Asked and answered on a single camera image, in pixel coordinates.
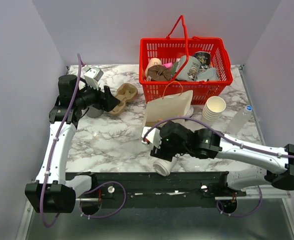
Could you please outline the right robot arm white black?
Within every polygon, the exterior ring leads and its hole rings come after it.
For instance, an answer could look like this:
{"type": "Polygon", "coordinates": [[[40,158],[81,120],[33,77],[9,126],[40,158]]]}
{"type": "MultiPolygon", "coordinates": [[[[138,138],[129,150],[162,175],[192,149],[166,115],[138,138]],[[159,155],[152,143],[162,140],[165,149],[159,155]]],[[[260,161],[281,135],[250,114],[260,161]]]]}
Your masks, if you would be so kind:
{"type": "Polygon", "coordinates": [[[217,191],[223,196],[259,185],[294,191],[293,144],[285,147],[259,145],[208,126],[191,131],[171,120],[163,126],[145,126],[142,138],[153,145],[152,157],[169,162],[176,155],[189,155],[198,159],[229,159],[253,165],[251,169],[229,172],[227,178],[217,182],[217,191]]]}

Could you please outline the white paper takeout bag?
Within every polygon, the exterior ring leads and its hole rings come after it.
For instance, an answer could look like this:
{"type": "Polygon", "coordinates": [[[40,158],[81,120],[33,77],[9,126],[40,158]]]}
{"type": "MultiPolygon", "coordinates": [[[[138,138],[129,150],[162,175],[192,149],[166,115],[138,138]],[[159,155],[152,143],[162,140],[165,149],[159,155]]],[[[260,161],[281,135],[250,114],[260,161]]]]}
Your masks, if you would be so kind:
{"type": "Polygon", "coordinates": [[[191,106],[193,91],[184,91],[183,86],[177,81],[170,82],[164,88],[160,98],[151,100],[147,103],[143,127],[152,127],[162,120],[173,117],[191,117],[194,108],[191,106]],[[167,90],[171,90],[172,84],[178,84],[178,93],[166,95],[167,90]]]}

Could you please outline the brown cardboard cup carrier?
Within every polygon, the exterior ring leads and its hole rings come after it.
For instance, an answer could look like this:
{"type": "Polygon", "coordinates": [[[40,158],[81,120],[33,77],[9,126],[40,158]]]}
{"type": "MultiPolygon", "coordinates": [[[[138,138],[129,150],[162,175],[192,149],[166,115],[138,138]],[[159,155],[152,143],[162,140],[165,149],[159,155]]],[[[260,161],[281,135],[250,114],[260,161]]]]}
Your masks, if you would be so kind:
{"type": "Polygon", "coordinates": [[[126,104],[131,103],[136,99],[138,95],[138,89],[130,83],[122,84],[116,91],[116,98],[120,100],[112,111],[108,112],[112,116],[118,116],[125,111],[126,104]]]}

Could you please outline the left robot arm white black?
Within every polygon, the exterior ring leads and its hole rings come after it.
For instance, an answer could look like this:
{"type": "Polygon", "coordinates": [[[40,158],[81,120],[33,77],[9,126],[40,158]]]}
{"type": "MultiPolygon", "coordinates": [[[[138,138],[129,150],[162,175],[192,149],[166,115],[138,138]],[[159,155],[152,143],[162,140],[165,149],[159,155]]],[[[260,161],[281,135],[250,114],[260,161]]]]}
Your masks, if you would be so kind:
{"type": "Polygon", "coordinates": [[[28,183],[24,190],[37,213],[71,213],[82,194],[88,198],[97,194],[98,186],[88,173],[66,179],[67,157],[82,111],[97,107],[109,112],[120,101],[109,86],[94,89],[86,85],[79,89],[80,81],[83,79],[72,74],[58,79],[59,96],[49,113],[50,136],[44,161],[35,182],[28,183]]]}

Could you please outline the single white paper cup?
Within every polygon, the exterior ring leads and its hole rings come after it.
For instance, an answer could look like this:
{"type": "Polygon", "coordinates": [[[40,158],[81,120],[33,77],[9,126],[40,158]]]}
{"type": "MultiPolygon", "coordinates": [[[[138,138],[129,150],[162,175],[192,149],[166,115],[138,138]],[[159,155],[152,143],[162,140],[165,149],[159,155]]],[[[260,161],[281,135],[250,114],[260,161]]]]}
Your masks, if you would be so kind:
{"type": "Polygon", "coordinates": [[[171,173],[171,170],[177,163],[177,158],[172,158],[172,161],[167,161],[163,159],[156,159],[153,162],[153,169],[156,173],[160,174],[161,176],[168,176],[171,173]]]}

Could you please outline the stack of white paper cups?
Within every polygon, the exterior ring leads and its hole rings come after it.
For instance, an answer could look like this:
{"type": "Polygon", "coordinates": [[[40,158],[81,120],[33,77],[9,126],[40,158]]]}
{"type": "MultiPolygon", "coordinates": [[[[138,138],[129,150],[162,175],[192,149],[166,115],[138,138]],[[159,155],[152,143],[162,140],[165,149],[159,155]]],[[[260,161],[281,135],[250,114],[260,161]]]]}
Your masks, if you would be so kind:
{"type": "Polygon", "coordinates": [[[219,96],[212,96],[207,99],[202,115],[208,120],[217,120],[226,109],[226,102],[219,96]]]}

